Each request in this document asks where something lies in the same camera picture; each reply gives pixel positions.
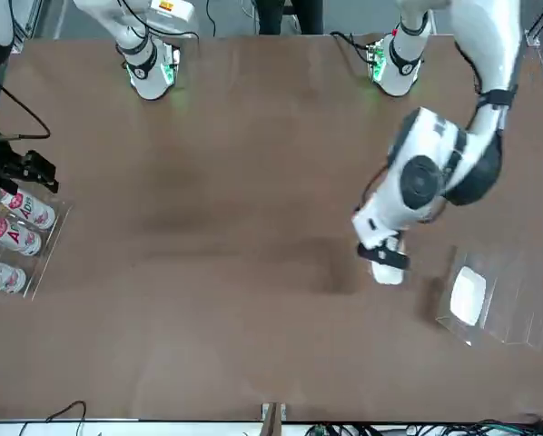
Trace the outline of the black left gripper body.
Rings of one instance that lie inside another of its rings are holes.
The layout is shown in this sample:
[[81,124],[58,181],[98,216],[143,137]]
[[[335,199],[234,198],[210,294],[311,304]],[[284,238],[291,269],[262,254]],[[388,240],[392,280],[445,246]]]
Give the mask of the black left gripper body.
[[406,271],[410,267],[410,258],[406,254],[393,251],[386,244],[368,249],[359,243],[357,254],[362,259],[402,271]]

